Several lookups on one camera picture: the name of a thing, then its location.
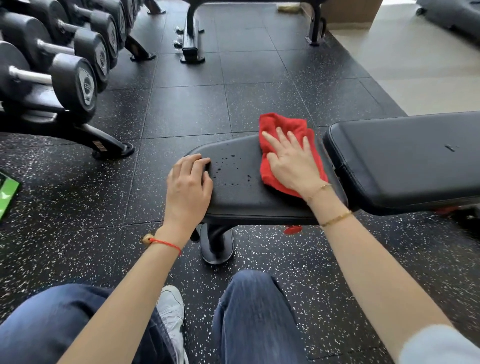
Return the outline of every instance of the person's left arm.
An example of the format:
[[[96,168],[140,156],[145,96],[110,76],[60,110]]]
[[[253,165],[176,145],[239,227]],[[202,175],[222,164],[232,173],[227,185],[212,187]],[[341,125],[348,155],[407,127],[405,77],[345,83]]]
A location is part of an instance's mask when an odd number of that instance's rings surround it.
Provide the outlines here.
[[[167,178],[164,223],[156,239],[180,249],[185,246],[210,203],[213,183],[203,172],[209,161],[197,154],[173,166]],[[178,254],[171,246],[151,244],[58,363],[130,364]]]

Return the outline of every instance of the white shirt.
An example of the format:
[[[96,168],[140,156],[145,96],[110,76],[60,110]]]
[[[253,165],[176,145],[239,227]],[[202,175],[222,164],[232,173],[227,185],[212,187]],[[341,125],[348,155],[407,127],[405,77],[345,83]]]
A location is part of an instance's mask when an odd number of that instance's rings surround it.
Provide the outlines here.
[[[480,364],[480,349],[447,325],[432,325],[411,337],[399,364]]]

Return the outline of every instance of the red cloth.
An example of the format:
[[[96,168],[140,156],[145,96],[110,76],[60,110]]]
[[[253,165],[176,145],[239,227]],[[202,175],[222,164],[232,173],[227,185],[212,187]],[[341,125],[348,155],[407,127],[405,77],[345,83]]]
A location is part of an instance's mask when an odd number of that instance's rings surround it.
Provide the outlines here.
[[[260,148],[262,148],[262,152],[263,152],[262,163],[260,165],[260,174],[262,176],[262,181],[265,184],[272,186],[273,188],[283,193],[300,197],[298,193],[282,185],[273,176],[272,170],[270,169],[270,163],[268,163],[267,154],[270,152],[274,153],[275,150],[272,148],[270,143],[263,137],[262,132],[265,131],[278,139],[278,135],[276,133],[277,127],[281,127],[285,135],[287,135],[288,131],[292,131],[294,135],[297,137],[297,140],[299,141],[302,147],[303,147],[303,137],[307,136],[308,141],[310,143],[310,148],[312,149],[313,159],[315,159],[315,163],[317,164],[317,167],[318,167],[320,178],[325,182],[328,182],[328,177],[324,171],[322,159],[318,155],[317,149],[315,147],[315,134],[312,129],[307,128],[306,120],[289,119],[284,116],[275,114],[274,112],[271,112],[269,114],[260,115],[259,122],[260,122]]]

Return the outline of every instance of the white sneaker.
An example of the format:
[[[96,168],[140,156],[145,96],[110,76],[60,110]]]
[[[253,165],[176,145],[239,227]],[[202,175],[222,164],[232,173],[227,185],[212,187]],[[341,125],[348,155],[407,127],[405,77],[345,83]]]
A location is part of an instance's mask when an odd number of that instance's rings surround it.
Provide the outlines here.
[[[173,343],[177,364],[188,364],[187,354],[183,347],[183,334],[180,331],[185,315],[185,305],[180,291],[174,286],[165,286],[156,303],[156,309],[167,329],[167,333]]]

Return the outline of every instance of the person's right arm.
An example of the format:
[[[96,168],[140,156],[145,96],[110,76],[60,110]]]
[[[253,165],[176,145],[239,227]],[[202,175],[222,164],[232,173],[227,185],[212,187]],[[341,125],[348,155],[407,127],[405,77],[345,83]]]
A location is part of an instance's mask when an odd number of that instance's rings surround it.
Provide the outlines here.
[[[296,137],[279,140],[264,132],[276,153],[267,157],[272,173],[309,204],[320,225],[345,215],[348,209],[331,186],[322,181],[307,138],[303,148]],[[366,317],[398,362],[404,344],[423,328],[451,322],[422,287],[353,216],[328,224],[325,235],[335,258]]]

